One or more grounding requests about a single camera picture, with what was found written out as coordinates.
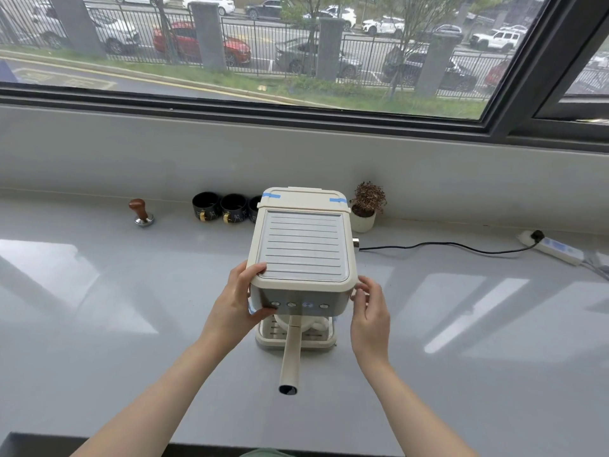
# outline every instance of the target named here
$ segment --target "potted plant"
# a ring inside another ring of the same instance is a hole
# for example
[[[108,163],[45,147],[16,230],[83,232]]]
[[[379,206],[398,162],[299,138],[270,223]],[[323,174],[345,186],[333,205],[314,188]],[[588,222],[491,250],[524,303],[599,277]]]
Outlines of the potted plant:
[[[355,189],[355,198],[351,199],[351,229],[364,233],[372,229],[377,211],[383,213],[387,204],[385,192],[370,181],[361,183]]]

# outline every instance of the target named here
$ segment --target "red car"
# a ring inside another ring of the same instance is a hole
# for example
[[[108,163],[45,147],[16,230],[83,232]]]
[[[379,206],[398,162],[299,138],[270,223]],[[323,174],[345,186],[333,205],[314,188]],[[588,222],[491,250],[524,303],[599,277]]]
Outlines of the red car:
[[[154,29],[153,43],[157,51],[164,53],[166,49],[163,35],[160,29]],[[192,22],[173,22],[171,24],[171,36],[174,40],[175,48],[180,56],[196,61],[201,60],[197,31]],[[250,64],[252,52],[247,43],[229,36],[224,37],[224,56],[226,65],[229,67],[244,67]]]
[[[507,66],[510,65],[511,59],[504,59],[496,66],[492,67],[488,74],[484,77],[484,87],[488,91],[494,91],[499,85],[499,82],[506,74]]]

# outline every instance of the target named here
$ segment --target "coffee tamper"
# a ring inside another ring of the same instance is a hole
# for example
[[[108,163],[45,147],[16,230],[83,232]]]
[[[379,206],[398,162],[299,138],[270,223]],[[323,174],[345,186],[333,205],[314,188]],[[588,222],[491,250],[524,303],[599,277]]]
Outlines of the coffee tamper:
[[[129,208],[132,209],[135,214],[135,224],[144,228],[150,226],[154,222],[154,215],[146,213],[146,203],[142,199],[133,199],[129,202]]]

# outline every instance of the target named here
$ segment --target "forearm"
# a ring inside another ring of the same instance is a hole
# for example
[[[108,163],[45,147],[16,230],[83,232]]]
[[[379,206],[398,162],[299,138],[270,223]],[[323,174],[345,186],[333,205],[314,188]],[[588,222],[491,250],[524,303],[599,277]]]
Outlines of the forearm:
[[[213,344],[197,341],[156,383],[87,440],[74,457],[160,456],[222,357]]]
[[[477,454],[397,376],[389,363],[362,368],[377,393],[400,447],[408,457],[475,457]]]

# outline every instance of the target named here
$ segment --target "dried plant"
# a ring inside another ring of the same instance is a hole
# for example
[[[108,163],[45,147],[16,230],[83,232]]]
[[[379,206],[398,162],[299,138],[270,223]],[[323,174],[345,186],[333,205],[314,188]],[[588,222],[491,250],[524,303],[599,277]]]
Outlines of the dried plant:
[[[356,215],[369,217],[377,210],[383,213],[383,205],[387,204],[387,200],[383,189],[368,181],[357,186],[355,198],[351,199],[351,203]]]

